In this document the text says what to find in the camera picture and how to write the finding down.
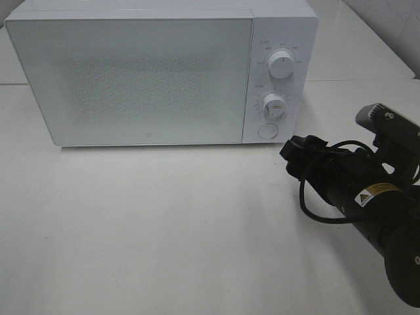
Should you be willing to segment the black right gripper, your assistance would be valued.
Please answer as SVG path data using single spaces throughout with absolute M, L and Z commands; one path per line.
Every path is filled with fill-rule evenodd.
M 386 210 L 387 193 L 374 192 L 372 184 L 387 183 L 387 174 L 373 152 L 356 141 L 329 147 L 315 136 L 293 136 L 280 155 L 286 171 L 300 182 L 299 203 L 307 210 L 307 184 L 329 205 L 340 210 Z

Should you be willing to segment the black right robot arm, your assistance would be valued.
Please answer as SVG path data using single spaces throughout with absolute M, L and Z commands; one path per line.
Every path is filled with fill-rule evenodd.
M 395 294 L 419 307 L 419 186 L 402 188 L 374 160 L 371 148 L 356 140 L 328 146 L 316 136 L 293 136 L 280 155 L 286 171 L 300 182 L 303 213 L 324 224 L 352 224 L 383 257 Z M 305 184 L 341 216 L 327 218 L 310 211 Z

